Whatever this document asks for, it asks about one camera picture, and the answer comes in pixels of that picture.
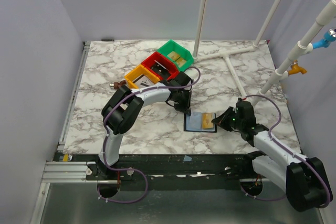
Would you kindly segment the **yellow items in green bin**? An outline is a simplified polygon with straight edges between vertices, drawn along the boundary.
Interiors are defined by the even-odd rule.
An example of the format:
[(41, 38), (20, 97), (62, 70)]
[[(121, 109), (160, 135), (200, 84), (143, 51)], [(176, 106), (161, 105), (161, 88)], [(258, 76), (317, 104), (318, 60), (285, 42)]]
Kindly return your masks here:
[(177, 52), (175, 51), (171, 51), (168, 55), (167, 55), (178, 67), (182, 67), (185, 65), (186, 60), (181, 57), (181, 55), (179, 55)]

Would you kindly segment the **blue faucet fitting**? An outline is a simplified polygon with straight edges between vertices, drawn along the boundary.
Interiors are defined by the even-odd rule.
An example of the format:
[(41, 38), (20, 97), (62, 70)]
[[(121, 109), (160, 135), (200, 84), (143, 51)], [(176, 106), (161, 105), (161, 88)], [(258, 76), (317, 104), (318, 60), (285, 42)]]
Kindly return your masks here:
[(312, 44), (313, 49), (318, 48), (328, 48), (332, 42), (336, 40), (335, 28), (330, 28), (324, 35), (323, 38)]

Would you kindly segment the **black card in red bin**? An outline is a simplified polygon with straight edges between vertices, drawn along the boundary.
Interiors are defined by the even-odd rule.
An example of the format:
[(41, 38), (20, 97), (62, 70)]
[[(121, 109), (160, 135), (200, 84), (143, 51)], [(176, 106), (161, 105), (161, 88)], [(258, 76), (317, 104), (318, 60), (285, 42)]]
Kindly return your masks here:
[(169, 72), (169, 70), (164, 67), (162, 64), (160, 64), (158, 61), (154, 61), (154, 65), (151, 67), (151, 69), (159, 76), (161, 77), (163, 80), (167, 80), (170, 76), (171, 73)]

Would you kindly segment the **green plastic bin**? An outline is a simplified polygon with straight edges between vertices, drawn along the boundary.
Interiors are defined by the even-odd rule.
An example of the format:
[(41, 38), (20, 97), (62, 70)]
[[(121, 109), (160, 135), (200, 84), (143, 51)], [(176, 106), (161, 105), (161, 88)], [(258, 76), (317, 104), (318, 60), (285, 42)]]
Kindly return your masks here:
[(194, 63), (194, 58), (192, 57), (190, 51), (173, 40), (166, 42), (157, 50), (157, 52), (172, 61), (179, 71), (186, 70)]

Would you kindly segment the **yellow plastic bin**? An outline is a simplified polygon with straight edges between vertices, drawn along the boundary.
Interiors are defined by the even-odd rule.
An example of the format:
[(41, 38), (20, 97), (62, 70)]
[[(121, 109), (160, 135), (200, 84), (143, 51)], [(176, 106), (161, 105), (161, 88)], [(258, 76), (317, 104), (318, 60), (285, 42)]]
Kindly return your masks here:
[(150, 87), (160, 81), (157, 75), (143, 65), (135, 67), (124, 78), (131, 89)]

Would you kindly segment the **red plastic bin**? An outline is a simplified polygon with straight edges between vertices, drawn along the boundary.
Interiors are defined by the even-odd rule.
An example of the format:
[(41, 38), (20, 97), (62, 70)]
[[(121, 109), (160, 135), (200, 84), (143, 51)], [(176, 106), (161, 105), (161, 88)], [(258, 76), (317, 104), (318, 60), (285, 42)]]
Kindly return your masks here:
[(157, 51), (143, 60), (141, 65), (156, 75), (160, 80), (174, 79), (180, 72), (175, 63)]

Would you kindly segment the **gold credit card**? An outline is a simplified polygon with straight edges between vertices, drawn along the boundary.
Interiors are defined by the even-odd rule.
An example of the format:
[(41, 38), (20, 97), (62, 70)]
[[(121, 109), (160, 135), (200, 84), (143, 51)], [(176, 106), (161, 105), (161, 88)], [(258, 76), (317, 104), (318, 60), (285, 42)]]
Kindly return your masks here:
[(202, 129), (212, 129), (214, 127), (213, 118), (214, 113), (202, 113)]

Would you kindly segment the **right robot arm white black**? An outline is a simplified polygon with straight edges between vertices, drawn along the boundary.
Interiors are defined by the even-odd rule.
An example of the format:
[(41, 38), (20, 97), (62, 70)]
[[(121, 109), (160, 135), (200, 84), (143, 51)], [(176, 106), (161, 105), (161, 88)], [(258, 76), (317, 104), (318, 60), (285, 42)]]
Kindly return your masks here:
[(242, 173), (249, 178), (257, 174), (268, 178), (283, 190), (296, 211), (324, 208), (333, 200), (323, 162), (295, 152), (257, 123), (250, 102), (238, 100), (212, 122), (226, 131), (239, 132), (244, 141), (258, 149), (242, 163)]

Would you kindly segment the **black leather card holder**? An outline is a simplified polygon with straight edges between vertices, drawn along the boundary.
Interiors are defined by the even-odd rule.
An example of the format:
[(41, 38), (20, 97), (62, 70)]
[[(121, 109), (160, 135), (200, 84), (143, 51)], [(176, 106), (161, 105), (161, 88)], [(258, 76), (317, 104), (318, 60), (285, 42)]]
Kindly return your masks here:
[(187, 132), (206, 132), (206, 133), (216, 133), (217, 126), (214, 125), (212, 129), (202, 129), (202, 113), (208, 112), (192, 112), (191, 115), (184, 114), (184, 131)]

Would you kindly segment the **white PVC pipe frame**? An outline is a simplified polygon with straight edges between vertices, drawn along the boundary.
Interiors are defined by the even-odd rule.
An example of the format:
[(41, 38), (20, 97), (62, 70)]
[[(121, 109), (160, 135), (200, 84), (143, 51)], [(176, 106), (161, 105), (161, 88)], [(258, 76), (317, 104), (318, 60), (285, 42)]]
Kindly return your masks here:
[[(239, 48), (239, 49), (232, 49), (232, 50), (224, 50), (222, 52), (218, 52), (216, 54), (212, 55), (207, 55), (207, 56), (199, 56), (198, 55), (198, 49), (199, 49), (199, 44), (200, 44), (200, 38), (201, 38), (201, 31), (202, 31), (202, 25), (203, 25), (203, 20), (205, 16), (205, 10), (206, 10), (206, 3), (207, 0), (201, 0), (200, 2), (200, 7), (199, 7), (199, 15), (198, 15), (198, 24), (197, 24), (197, 33), (196, 33), (196, 39), (194, 43), (194, 49), (192, 53), (192, 57), (196, 62), (201, 62), (205, 60), (211, 60), (211, 59), (216, 59), (216, 58), (223, 58), (234, 78), (234, 81), (243, 96), (243, 98), (248, 97), (246, 94), (245, 89), (242, 86), (242, 83), (240, 79), (238, 78), (238, 75), (229, 59), (231, 55), (236, 55), (236, 54), (242, 54), (246, 52), (253, 52), (255, 51), (259, 43), (261, 41), (262, 35), (265, 33), (267, 26), (269, 25), (275, 11), (277, 10), (281, 0), (274, 0), (267, 17), (256, 37), (256, 39), (253, 41), (252, 45), (249, 47), (244, 47), (244, 48)], [(279, 82), (280, 80), (283, 80), (287, 78), (288, 75), (288, 70), (290, 70), (290, 65), (299, 59), (300, 56), (306, 55), (311, 53), (313, 50), (312, 48), (312, 40), (314, 37), (320, 32), (320, 30), (328, 25), (330, 21), (335, 19), (335, 0), (330, 0), (326, 6), (322, 9), (320, 14), (317, 16), (315, 19), (313, 25), (310, 27), (310, 29), (306, 32), (306, 34), (303, 36), (301, 40), (299, 40), (294, 47), (291, 49), (291, 51), (288, 53), (286, 59), (283, 61), (283, 63), (280, 65), (279, 68), (275, 69), (271, 77), (267, 80), (266, 84), (258, 90), (257, 94), (254, 95), (254, 99), (252, 101), (252, 105), (256, 105), (261, 98), (265, 96), (268, 90)]]

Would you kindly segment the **white card in yellow bin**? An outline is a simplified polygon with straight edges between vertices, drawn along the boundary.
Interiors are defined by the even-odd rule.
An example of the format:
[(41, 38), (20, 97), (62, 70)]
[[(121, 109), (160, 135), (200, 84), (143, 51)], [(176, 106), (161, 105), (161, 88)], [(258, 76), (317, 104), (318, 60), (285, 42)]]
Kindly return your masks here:
[(146, 88), (154, 85), (154, 83), (145, 75), (138, 76), (133, 83), (136, 85), (136, 88)]

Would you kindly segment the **brown metal faucet fitting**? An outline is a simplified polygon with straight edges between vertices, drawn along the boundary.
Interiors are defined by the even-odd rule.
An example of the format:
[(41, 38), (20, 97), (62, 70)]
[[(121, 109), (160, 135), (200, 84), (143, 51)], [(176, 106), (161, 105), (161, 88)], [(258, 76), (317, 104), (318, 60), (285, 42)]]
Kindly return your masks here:
[(116, 89), (118, 89), (121, 86), (124, 86), (126, 84), (127, 84), (127, 82), (125, 80), (122, 80), (120, 82), (112, 82), (112, 83), (110, 83), (110, 89), (116, 90)]

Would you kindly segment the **orange faucet fitting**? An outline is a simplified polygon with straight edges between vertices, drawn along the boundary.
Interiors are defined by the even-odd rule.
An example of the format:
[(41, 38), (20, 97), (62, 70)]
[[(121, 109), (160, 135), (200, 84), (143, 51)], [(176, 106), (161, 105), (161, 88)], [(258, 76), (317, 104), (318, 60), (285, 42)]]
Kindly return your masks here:
[(293, 74), (306, 74), (307, 70), (301, 66), (299, 66), (298, 61), (294, 61), (291, 65), (290, 65), (290, 70), (287, 71), (288, 75), (293, 75)]

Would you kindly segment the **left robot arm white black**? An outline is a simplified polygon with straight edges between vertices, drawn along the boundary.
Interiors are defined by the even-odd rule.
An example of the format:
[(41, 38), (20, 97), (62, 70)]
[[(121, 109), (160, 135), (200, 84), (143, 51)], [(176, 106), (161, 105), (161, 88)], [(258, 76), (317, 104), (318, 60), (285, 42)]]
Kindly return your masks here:
[(102, 163), (98, 173), (104, 179), (112, 179), (116, 175), (115, 163), (119, 160), (123, 136), (133, 127), (143, 107), (159, 102), (169, 104), (172, 101), (176, 111), (191, 115), (193, 84), (194, 81), (185, 72), (179, 72), (174, 79), (162, 80), (152, 86), (118, 88), (101, 112), (107, 133), (99, 154)]

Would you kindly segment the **aluminium extrusion rail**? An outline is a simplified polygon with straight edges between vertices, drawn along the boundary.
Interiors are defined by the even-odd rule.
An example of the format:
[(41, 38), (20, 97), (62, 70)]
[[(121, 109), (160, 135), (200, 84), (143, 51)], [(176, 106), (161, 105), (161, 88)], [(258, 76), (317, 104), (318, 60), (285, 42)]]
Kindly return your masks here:
[(47, 162), (42, 183), (85, 183), (88, 165), (95, 162)]

